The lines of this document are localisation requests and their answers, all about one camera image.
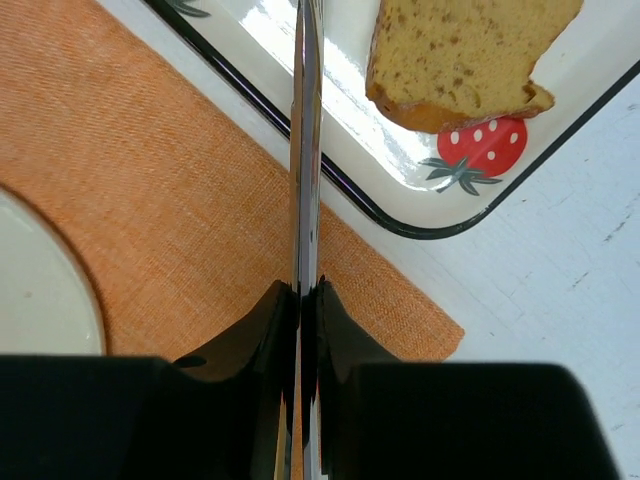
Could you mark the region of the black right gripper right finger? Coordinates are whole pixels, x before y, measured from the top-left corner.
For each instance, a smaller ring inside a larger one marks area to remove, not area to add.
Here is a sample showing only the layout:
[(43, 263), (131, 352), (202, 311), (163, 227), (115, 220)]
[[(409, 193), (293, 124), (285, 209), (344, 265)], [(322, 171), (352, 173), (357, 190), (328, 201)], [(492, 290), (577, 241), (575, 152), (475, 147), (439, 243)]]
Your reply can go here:
[(321, 469), (332, 479), (615, 479), (583, 387), (544, 363), (406, 362), (321, 281)]

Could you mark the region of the metal food tongs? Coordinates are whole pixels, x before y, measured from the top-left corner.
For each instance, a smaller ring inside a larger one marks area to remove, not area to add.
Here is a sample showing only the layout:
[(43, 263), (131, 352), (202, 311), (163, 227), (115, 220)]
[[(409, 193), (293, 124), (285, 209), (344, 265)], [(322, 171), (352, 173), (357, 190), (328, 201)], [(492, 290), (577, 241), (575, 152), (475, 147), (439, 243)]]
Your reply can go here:
[(297, 5), (290, 122), (291, 287), (296, 298), (296, 385), (301, 405), (302, 477), (320, 479), (317, 322), (324, 3)]

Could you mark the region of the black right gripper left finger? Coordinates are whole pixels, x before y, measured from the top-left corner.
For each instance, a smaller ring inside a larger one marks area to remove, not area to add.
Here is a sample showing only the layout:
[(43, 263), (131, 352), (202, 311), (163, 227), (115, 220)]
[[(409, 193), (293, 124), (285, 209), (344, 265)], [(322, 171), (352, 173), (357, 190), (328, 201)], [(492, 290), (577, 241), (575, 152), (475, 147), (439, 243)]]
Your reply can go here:
[(295, 299), (273, 283), (239, 321), (175, 361), (7, 354), (5, 479), (287, 479)]

